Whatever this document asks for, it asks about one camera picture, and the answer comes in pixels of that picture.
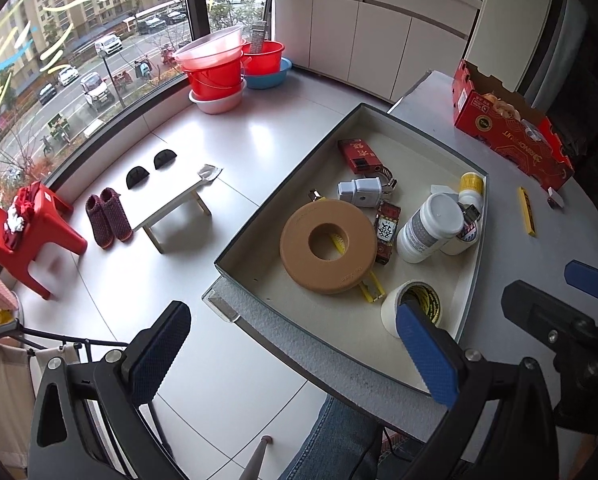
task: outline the shallow cardboard tray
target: shallow cardboard tray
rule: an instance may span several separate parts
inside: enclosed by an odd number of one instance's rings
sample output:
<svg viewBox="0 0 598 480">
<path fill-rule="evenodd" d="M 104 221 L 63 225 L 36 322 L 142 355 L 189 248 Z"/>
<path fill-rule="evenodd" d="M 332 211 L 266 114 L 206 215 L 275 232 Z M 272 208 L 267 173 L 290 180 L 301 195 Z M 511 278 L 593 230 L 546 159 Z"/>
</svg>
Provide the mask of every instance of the shallow cardboard tray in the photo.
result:
<svg viewBox="0 0 598 480">
<path fill-rule="evenodd" d="M 428 198 L 431 184 L 458 189 L 460 177 L 474 171 L 484 177 L 481 219 L 486 228 L 488 179 L 484 170 L 424 132 L 365 104 L 346 116 L 293 170 L 215 261 L 228 279 L 291 323 L 359 363 L 403 384 L 428 392 L 401 340 L 383 328 L 381 301 L 369 304 L 358 287 L 325 296 L 305 290 L 285 272 L 279 237 L 285 222 L 308 203 L 314 188 L 337 197 L 337 184 L 355 175 L 337 149 L 340 139 L 364 139 L 393 172 L 397 187 L 390 202 L 401 207 L 401 228 Z M 374 221 L 375 210 L 364 209 Z M 407 264 L 393 250 L 386 266 L 374 271 L 386 292 L 409 280 L 430 284 L 442 305 L 439 327 L 455 339 L 468 316 L 482 240 L 458 256 L 437 252 L 420 264 Z"/>
</svg>

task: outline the fruit box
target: fruit box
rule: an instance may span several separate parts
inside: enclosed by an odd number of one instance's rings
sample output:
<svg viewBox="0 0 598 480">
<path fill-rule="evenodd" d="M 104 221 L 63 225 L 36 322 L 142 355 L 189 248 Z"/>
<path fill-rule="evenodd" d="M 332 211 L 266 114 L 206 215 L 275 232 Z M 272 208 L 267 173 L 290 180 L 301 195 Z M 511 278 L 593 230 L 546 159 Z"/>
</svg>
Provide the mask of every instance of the fruit box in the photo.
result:
<svg viewBox="0 0 598 480">
<path fill-rule="evenodd" d="M 527 126 L 520 121 L 497 113 L 483 97 L 487 93 L 514 106 L 521 119 L 539 131 L 540 136 L 534 133 L 537 140 L 526 133 Z M 562 143 L 550 120 L 528 106 L 520 94 L 506 90 L 497 78 L 486 77 L 464 59 L 459 62 L 453 81 L 453 118 L 455 127 L 512 161 L 545 190 L 559 189 L 573 174 L 572 164 L 563 154 Z"/>
</svg>

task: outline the brown ring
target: brown ring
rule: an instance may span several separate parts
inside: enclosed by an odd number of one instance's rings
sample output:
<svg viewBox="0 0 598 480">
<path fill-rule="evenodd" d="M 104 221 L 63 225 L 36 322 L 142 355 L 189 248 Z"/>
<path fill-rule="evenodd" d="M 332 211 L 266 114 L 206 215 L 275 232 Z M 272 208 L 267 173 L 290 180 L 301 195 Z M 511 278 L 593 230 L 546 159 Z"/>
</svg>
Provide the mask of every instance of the brown ring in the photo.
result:
<svg viewBox="0 0 598 480">
<path fill-rule="evenodd" d="M 322 260 L 310 248 L 310 236 L 331 224 L 344 235 L 346 251 Z M 372 268 L 377 237 L 370 220 L 355 206 L 322 199 L 300 207 L 285 223 L 279 240 L 281 261 L 299 285 L 320 294 L 336 294 L 358 285 Z"/>
</svg>

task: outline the purple slipper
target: purple slipper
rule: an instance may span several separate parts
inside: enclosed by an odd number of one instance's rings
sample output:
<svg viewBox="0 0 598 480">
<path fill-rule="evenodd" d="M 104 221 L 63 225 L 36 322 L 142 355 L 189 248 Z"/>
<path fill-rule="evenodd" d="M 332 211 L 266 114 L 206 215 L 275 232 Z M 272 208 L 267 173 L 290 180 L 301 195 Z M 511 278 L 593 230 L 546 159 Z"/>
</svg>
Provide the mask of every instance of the purple slipper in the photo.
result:
<svg viewBox="0 0 598 480">
<path fill-rule="evenodd" d="M 92 225 L 92 234 L 95 235 L 96 244 L 99 247 L 108 249 L 114 242 L 114 237 L 103 211 L 103 206 L 103 200 L 97 195 L 90 195 L 86 200 L 86 213 Z"/>
<path fill-rule="evenodd" d="M 128 222 L 124 207 L 121 205 L 121 200 L 119 200 L 119 193 L 111 187 L 106 187 L 101 192 L 101 200 L 103 201 L 103 212 L 106 214 L 114 236 L 122 242 L 132 238 L 130 222 Z"/>
</svg>

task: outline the white tabletop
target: white tabletop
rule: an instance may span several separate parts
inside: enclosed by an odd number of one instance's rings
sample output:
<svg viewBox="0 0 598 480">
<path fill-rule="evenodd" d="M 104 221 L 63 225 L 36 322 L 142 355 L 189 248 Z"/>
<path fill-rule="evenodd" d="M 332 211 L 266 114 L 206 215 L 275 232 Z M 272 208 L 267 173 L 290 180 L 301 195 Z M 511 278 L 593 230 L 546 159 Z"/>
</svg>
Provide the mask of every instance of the white tabletop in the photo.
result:
<svg viewBox="0 0 598 480">
<path fill-rule="evenodd" d="M 203 183 L 197 171 L 200 169 L 191 163 L 185 153 L 177 153 L 177 158 L 154 169 L 154 155 L 146 153 L 143 166 L 150 176 L 132 189 L 121 192 L 121 203 L 133 231 L 150 227 L 170 211 L 191 199 L 192 192 Z"/>
<path fill-rule="evenodd" d="M 391 114 L 472 160 L 489 174 L 489 219 L 473 301 L 459 345 L 482 352 L 486 359 L 518 364 L 535 358 L 544 374 L 551 401 L 560 398 L 554 353 L 503 316 L 503 288 L 524 280 L 595 319 L 598 300 L 567 285 L 564 266 L 577 259 L 598 268 L 598 212 L 574 179 L 560 189 L 566 206 L 550 209 L 547 193 L 511 162 L 486 145 L 455 129 L 452 78 L 433 72 L 393 109 Z M 530 237 L 522 220 L 517 190 L 530 197 L 537 237 Z M 362 367 L 290 325 L 267 306 L 226 279 L 213 286 L 222 300 L 241 316 L 246 332 L 311 381 L 389 425 L 427 440 L 445 409 L 425 396 Z M 495 405 L 488 403 L 464 458 L 474 460 L 486 437 Z M 564 476 L 580 435 L 558 429 L 560 469 Z"/>
</svg>

